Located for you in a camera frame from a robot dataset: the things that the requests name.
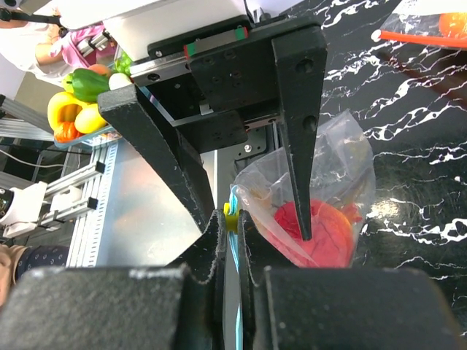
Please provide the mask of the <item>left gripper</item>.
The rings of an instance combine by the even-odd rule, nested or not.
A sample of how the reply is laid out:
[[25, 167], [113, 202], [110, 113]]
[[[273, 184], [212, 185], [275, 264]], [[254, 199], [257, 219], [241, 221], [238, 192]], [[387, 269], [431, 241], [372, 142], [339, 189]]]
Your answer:
[[131, 67], [179, 131], [135, 85], [98, 96], [100, 115], [145, 159], [198, 228], [215, 205], [199, 152], [238, 144], [279, 123], [301, 237], [312, 238], [310, 180], [327, 44], [315, 17], [224, 20], [147, 47]]

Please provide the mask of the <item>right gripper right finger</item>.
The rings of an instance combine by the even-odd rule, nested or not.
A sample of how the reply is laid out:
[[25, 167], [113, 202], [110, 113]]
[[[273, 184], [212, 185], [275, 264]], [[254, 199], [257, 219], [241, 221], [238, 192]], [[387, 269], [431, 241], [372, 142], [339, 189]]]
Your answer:
[[422, 271], [299, 268], [238, 222], [245, 349], [464, 349], [442, 291]]

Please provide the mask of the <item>red fake fruit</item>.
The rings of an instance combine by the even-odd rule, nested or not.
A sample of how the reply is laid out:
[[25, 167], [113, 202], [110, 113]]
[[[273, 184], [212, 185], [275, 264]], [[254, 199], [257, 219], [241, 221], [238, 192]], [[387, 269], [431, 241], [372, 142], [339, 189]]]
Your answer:
[[295, 205], [292, 202], [279, 207], [274, 214], [276, 223], [304, 251], [297, 252], [273, 233], [267, 232], [266, 239], [277, 250], [299, 267], [305, 268], [347, 268], [355, 251], [356, 235], [354, 225], [363, 221], [358, 207], [350, 203], [337, 209], [318, 199], [310, 200], [312, 239], [301, 237]]

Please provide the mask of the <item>blue zip clear bag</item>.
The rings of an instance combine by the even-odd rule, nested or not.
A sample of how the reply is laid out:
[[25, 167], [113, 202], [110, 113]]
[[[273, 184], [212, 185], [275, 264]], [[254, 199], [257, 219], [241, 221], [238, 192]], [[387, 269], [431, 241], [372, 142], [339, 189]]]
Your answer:
[[273, 259], [299, 268], [348, 268], [374, 202], [374, 154], [349, 111], [315, 127], [303, 149], [283, 147], [238, 173], [224, 206], [243, 288]]

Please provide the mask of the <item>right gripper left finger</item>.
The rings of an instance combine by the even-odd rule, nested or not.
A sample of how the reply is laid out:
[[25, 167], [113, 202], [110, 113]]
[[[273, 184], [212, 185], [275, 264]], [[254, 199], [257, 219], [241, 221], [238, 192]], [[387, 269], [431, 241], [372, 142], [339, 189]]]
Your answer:
[[164, 267], [36, 268], [1, 311], [3, 349], [222, 349], [225, 215]]

